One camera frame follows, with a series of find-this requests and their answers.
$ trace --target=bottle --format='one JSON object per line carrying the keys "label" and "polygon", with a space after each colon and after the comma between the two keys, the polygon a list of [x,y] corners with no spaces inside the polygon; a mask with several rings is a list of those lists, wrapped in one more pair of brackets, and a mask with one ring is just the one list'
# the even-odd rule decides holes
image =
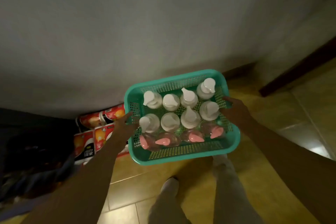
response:
{"label": "bottle", "polygon": [[181,139],[179,139],[179,137],[177,137],[174,133],[162,132],[157,136],[155,143],[166,147],[175,147],[180,145]]}
{"label": "bottle", "polygon": [[207,100],[215,94],[216,81],[212,78],[206,78],[204,82],[197,86],[197,95],[199,98]]}
{"label": "bottle", "polygon": [[149,113],[140,118],[139,125],[143,133],[153,133],[160,127],[160,120],[155,114]]}
{"label": "bottle", "polygon": [[181,123],[185,128],[195,128],[199,125],[201,117],[198,112],[191,109],[190,106],[181,115]]}
{"label": "bottle", "polygon": [[149,133],[142,133],[139,136],[140,145],[143,149],[149,151],[159,151],[161,147],[155,143],[155,137]]}
{"label": "bottle", "polygon": [[162,97],[157,92],[146,91],[143,95],[143,105],[150,109],[158,109],[162,105]]}
{"label": "bottle", "polygon": [[217,137],[225,137],[225,129],[212,122],[204,122],[201,124],[201,131],[206,136],[210,136],[211,139]]}
{"label": "bottle", "polygon": [[182,91],[183,94],[181,96],[181,105],[183,105],[185,108],[187,108],[187,106],[194,108],[198,102],[198,97],[195,92],[187,90],[186,88],[183,88]]}
{"label": "bottle", "polygon": [[163,97],[163,107],[170,112],[176,111],[180,106],[180,99],[175,94],[167,94]]}
{"label": "bottle", "polygon": [[180,127],[180,118],[173,112],[164,114],[161,118],[161,127],[168,132],[174,132]]}
{"label": "bottle", "polygon": [[180,137],[181,140],[188,143],[204,142],[203,133],[195,129],[188,129],[186,131],[183,131]]}
{"label": "bottle", "polygon": [[199,114],[204,120],[215,120],[219,115],[219,106],[216,102],[206,101],[199,108]]}

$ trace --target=person's right arm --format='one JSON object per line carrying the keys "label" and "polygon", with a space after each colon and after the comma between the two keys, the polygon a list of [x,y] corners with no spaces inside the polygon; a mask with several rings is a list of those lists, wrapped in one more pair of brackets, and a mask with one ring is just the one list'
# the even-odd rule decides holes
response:
{"label": "person's right arm", "polygon": [[321,223],[336,223],[336,162],[260,125],[241,100],[224,97],[221,113],[263,152],[293,194]]}

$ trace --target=dark wooden door frame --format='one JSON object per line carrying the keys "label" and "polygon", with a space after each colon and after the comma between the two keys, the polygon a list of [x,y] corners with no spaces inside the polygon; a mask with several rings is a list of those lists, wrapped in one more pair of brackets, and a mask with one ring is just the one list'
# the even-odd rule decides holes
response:
{"label": "dark wooden door frame", "polygon": [[293,82],[313,69],[325,64],[336,57],[336,37],[331,39],[325,45],[319,47],[308,57],[301,60],[295,66],[279,75],[273,81],[263,86],[259,93],[266,97],[283,86]]}

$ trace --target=light-colored pants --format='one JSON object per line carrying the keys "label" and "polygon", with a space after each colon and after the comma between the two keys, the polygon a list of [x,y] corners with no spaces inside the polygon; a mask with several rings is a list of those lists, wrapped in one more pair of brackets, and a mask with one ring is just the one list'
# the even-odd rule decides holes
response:
{"label": "light-colored pants", "polygon": [[[217,180],[214,224],[262,224],[263,220],[248,201],[231,161],[214,167]],[[149,224],[190,224],[171,193],[161,192],[152,206]]]}

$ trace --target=person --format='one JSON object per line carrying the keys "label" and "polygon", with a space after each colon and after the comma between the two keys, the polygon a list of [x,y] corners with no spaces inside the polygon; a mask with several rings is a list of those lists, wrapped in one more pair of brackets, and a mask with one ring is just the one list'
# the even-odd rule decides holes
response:
{"label": "person", "polygon": [[[321,223],[336,223],[336,164],[306,150],[252,118],[241,100],[224,97],[231,108],[221,113],[245,133],[263,152],[287,187]],[[109,189],[117,154],[138,128],[126,124],[132,113],[115,122],[105,146],[77,175],[52,193],[24,219],[23,224],[93,224],[99,219]],[[232,163],[224,155],[214,156],[217,181],[213,223],[263,223],[250,205]],[[168,179],[149,214],[149,224],[190,223],[175,200],[179,182]]]}

